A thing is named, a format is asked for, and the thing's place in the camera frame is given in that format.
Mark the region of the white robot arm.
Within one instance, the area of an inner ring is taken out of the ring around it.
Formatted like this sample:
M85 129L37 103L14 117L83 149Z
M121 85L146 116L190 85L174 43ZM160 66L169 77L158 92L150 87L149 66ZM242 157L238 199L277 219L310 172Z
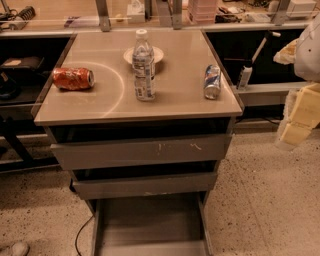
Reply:
M294 65L296 76L308 85L290 90L277 130L276 146L291 151L320 123L320 14L301 33L275 54L276 63Z

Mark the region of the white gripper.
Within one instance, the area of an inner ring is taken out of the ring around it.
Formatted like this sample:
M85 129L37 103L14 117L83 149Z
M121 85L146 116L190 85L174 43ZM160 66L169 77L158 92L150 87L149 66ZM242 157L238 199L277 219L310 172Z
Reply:
M284 119L277 130L275 145L292 151L320 123L320 84L312 83L299 90L290 90L285 102Z

